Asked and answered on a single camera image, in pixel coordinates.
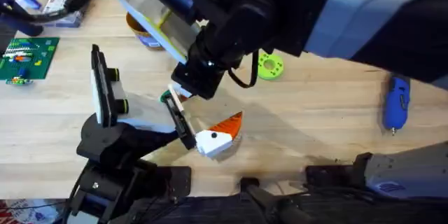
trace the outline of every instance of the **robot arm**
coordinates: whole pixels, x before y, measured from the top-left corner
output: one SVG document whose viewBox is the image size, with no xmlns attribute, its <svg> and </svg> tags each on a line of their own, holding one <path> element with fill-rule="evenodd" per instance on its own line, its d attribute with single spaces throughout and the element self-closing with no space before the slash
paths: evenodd
<svg viewBox="0 0 448 224">
<path fill-rule="evenodd" d="M 242 87 L 254 85 L 254 78 L 245 85 L 232 69 L 246 54 L 256 60 L 261 48 L 341 57 L 448 88 L 448 0 L 160 1 L 189 24 L 209 20 L 188 62 L 172 75 L 205 99 L 213 97 L 226 71 Z"/>
</svg>

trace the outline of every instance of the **green gear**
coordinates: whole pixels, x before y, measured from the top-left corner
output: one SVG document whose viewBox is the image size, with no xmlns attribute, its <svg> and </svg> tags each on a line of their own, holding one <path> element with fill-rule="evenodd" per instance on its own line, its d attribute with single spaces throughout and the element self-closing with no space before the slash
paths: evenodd
<svg viewBox="0 0 448 224">
<path fill-rule="evenodd" d="M 283 71 L 284 64 L 280 56 L 261 51 L 258 59 L 258 77 L 271 81 L 280 77 Z"/>
</svg>

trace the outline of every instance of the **black mount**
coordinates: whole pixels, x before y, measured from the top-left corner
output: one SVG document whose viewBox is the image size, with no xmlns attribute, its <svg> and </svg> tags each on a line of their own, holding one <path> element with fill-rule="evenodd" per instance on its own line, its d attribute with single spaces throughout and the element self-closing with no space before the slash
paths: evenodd
<svg viewBox="0 0 448 224">
<path fill-rule="evenodd" d="M 177 132 L 141 131 L 120 122 L 103 128 L 91 115 L 76 150 L 89 161 L 75 185 L 79 189 L 70 202 L 71 213 L 84 211 L 108 223 L 126 214 L 135 200 L 188 196 L 191 168 L 158 167 L 140 159 L 177 138 Z"/>
</svg>

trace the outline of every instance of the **yellow tape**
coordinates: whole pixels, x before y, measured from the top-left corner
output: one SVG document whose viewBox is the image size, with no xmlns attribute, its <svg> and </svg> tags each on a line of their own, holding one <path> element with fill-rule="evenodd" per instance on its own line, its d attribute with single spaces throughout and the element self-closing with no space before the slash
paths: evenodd
<svg viewBox="0 0 448 224">
<path fill-rule="evenodd" d="M 125 113 L 127 113 L 127 100 L 124 99 L 123 102 L 125 103 Z"/>
<path fill-rule="evenodd" d="M 167 19 L 168 19 L 168 17 L 171 15 L 171 11 L 170 10 L 168 10 L 163 16 L 162 16 L 162 18 L 160 19 L 160 21 L 159 21 L 159 23 L 157 24 L 157 28 L 161 28 L 161 26 L 163 25 L 163 23 L 165 22 L 165 21 L 167 21 Z"/>
<path fill-rule="evenodd" d="M 168 42 L 174 49 L 175 49 L 175 51 L 180 55 L 180 56 L 182 56 L 184 59 L 187 59 L 187 57 L 181 52 L 181 51 L 179 51 L 179 49 L 169 40 L 169 38 L 167 37 L 167 35 L 165 35 L 165 33 L 163 33 L 163 31 L 160 29 L 160 27 L 158 27 L 158 26 L 156 26 L 155 24 L 154 24 L 154 22 L 151 20 L 151 19 L 149 19 L 149 18 L 147 18 L 147 17 L 145 17 L 146 18 L 146 21 L 148 21 L 148 23 L 156 30 L 156 31 L 158 31 L 159 32 L 159 34 L 162 36 L 162 38 L 166 41 L 166 42 Z"/>
</svg>

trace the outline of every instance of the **plastic container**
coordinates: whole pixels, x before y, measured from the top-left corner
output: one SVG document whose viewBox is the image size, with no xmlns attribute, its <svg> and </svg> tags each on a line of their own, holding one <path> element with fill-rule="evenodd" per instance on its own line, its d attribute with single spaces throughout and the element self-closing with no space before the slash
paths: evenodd
<svg viewBox="0 0 448 224">
<path fill-rule="evenodd" d="M 155 51 L 164 50 L 160 43 L 153 38 L 151 34 L 149 34 L 129 13 L 126 14 L 126 22 L 135 33 L 135 36 L 147 47 L 147 49 Z"/>
</svg>

